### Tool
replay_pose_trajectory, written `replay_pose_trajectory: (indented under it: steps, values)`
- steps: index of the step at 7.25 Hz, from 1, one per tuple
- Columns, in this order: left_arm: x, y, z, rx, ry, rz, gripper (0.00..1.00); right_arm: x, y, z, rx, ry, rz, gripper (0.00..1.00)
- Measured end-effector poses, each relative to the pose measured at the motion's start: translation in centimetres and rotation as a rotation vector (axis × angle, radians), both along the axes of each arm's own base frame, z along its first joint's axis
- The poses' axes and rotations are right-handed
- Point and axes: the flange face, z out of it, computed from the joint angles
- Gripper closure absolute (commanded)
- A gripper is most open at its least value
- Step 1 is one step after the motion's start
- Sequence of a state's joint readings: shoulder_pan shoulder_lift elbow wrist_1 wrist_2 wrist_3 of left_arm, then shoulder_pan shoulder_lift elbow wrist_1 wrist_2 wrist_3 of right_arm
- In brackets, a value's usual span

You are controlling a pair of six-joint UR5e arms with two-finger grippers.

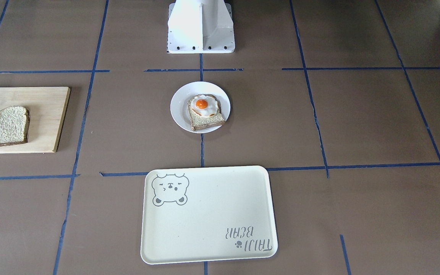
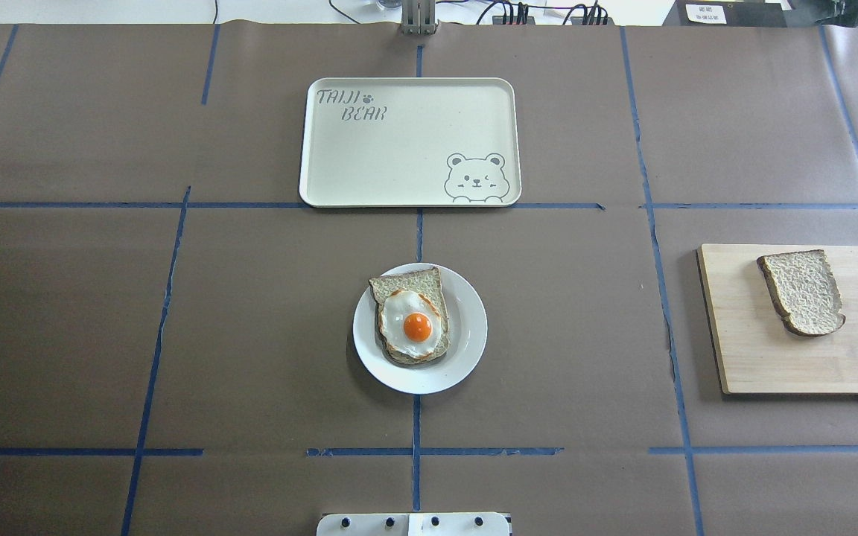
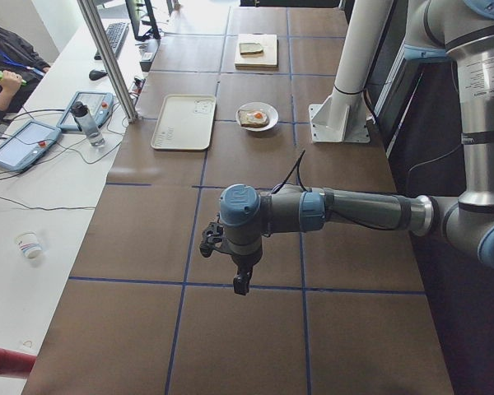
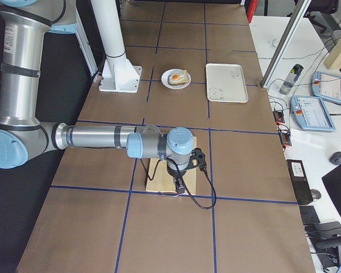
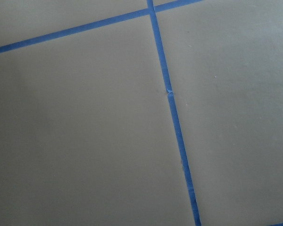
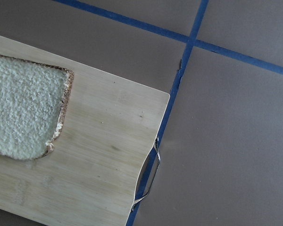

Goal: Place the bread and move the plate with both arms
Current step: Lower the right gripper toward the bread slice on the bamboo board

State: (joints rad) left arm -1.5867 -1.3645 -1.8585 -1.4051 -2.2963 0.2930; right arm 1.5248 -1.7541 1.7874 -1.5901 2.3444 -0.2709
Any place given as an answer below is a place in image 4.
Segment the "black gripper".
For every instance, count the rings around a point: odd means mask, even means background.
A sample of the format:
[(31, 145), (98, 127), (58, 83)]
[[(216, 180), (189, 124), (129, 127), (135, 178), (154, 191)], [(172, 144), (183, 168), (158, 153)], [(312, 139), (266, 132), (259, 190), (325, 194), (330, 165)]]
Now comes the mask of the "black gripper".
[(168, 174), (173, 177), (173, 180), (177, 182), (177, 194), (181, 195), (185, 193), (185, 186), (184, 186), (184, 178), (183, 176), (186, 174), (185, 169), (177, 170), (176, 166), (172, 163), (167, 163), (167, 171)]

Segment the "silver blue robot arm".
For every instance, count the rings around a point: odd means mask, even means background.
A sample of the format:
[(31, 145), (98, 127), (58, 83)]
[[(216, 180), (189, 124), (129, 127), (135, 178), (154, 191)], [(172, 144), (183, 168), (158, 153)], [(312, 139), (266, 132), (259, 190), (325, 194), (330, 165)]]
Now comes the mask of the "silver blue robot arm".
[(162, 133), (156, 126), (69, 126), (40, 122), (36, 102), (46, 32), (73, 34), (75, 1), (0, 1), (5, 20), (1, 64), (0, 168), (21, 166), (68, 147), (124, 148), (131, 158), (167, 163), (176, 191), (186, 193), (184, 174), (193, 168), (194, 138), (183, 127)]

